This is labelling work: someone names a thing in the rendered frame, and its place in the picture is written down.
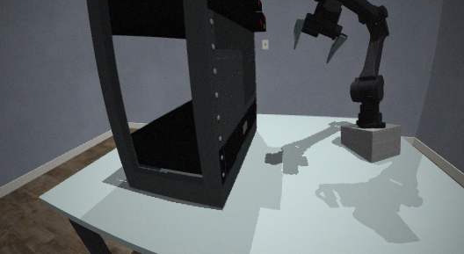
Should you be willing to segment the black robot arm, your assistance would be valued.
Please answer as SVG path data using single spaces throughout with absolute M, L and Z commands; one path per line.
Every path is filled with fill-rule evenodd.
M 386 123 L 382 122 L 382 113 L 379 107 L 379 103 L 383 100 L 384 95 L 384 79 L 383 76 L 378 75 L 378 73 L 381 63 L 383 42 L 385 38 L 389 36 L 386 21 L 388 17 L 387 9 L 383 5 L 379 7 L 372 5 L 367 0 L 315 1 L 318 2 L 318 4 L 314 15 L 320 18 L 327 19 L 337 24 L 342 11 L 341 6 L 343 5 L 358 14 L 361 24 L 366 24 L 370 32 L 366 61 L 359 77 L 355 77 L 354 82 L 351 84 L 350 94 L 353 102 L 361 102 L 362 104 L 360 105 L 359 120 L 356 120 L 356 124 L 359 127 L 385 128 Z

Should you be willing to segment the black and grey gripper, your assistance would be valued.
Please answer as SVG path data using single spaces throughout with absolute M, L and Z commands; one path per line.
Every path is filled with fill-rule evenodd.
M 296 27 L 297 27 L 297 31 L 296 31 Z M 330 53 L 329 53 L 329 56 L 326 62 L 328 63 L 330 59 L 332 58 L 333 54 L 335 54 L 335 52 L 342 46 L 342 44 L 347 39 L 347 35 L 341 33 L 342 28 L 343 27 L 341 25 L 333 23 L 327 19 L 320 18 L 314 14 L 307 13 L 305 20 L 301 18 L 297 18 L 296 20 L 295 27 L 294 27 L 294 49 L 296 48 L 301 32 L 311 35 L 313 37 L 317 37 L 318 34 L 320 33 L 324 36 L 331 38 L 332 40 L 336 39 L 335 42 L 331 46 Z M 297 33 L 297 39 L 295 39 L 296 33 Z

